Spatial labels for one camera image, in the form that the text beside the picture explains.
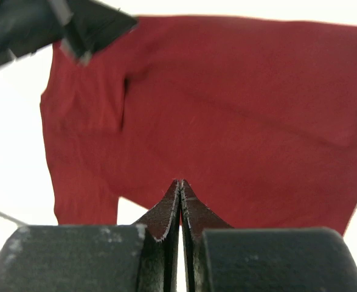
hanging garment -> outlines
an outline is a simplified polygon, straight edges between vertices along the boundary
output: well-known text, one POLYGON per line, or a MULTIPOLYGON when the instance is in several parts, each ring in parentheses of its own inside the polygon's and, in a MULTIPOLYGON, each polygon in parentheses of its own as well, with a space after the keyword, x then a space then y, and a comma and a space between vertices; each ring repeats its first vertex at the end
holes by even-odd
POLYGON ((357 27, 141 17, 41 99, 59 223, 112 224, 175 178, 237 228, 328 226, 357 204, 357 27))

robot end effector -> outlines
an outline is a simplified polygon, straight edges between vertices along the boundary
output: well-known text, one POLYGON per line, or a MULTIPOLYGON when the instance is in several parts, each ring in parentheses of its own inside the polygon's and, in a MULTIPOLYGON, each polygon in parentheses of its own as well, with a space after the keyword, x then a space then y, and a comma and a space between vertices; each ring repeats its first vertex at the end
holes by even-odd
POLYGON ((0 66, 63 40, 79 63, 137 24, 93 0, 0 0, 0 66))

white backdrop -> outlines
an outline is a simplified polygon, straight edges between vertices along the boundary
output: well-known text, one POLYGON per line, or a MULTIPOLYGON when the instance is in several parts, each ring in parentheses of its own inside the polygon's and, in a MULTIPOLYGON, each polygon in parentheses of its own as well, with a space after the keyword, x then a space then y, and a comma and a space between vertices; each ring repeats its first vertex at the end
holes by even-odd
MULTIPOLYGON (((132 14, 242 15, 357 25, 357 0, 107 0, 132 14)), ((28 224, 56 224, 54 195, 44 156, 40 94, 49 78, 52 49, 47 47, 0 69, 0 211, 28 224)), ((143 208, 121 200, 119 223, 138 218, 143 208)), ((0 219, 0 248, 15 224, 0 219)), ((345 240, 357 262, 357 211, 345 240)), ((184 279, 182 272, 179 279, 184 279)))

red t-shirt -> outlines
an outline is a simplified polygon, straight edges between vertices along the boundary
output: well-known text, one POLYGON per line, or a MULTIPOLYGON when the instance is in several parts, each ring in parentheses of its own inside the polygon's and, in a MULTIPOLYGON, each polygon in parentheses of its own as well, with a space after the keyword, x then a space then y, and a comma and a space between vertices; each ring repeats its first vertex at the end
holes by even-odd
POLYGON ((85 68, 54 46, 41 113, 62 224, 175 178, 238 228, 343 233, 357 204, 357 27, 141 17, 85 68))

